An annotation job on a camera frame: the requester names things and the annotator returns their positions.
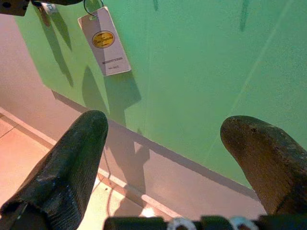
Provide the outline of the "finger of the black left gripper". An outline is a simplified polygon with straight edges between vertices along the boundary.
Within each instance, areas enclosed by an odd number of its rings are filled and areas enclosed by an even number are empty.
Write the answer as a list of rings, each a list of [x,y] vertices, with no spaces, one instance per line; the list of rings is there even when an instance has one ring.
[[[68,5],[74,5],[82,0],[32,0],[32,2],[39,2],[39,3],[50,3],[50,4],[57,4],[57,5],[63,5],[63,6],[68,6]]]

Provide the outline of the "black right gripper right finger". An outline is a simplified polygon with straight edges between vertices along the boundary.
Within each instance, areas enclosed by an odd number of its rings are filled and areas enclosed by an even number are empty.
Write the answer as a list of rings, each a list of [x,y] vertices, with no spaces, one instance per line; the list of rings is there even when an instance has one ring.
[[[220,137],[268,214],[307,213],[307,151],[289,134],[235,115],[222,123]]]

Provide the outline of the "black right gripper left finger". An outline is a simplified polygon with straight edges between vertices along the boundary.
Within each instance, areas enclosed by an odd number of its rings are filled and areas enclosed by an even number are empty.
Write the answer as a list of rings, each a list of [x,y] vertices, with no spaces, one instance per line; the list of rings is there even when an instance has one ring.
[[[77,229],[94,187],[107,133],[103,112],[81,114],[2,205],[1,229]]]

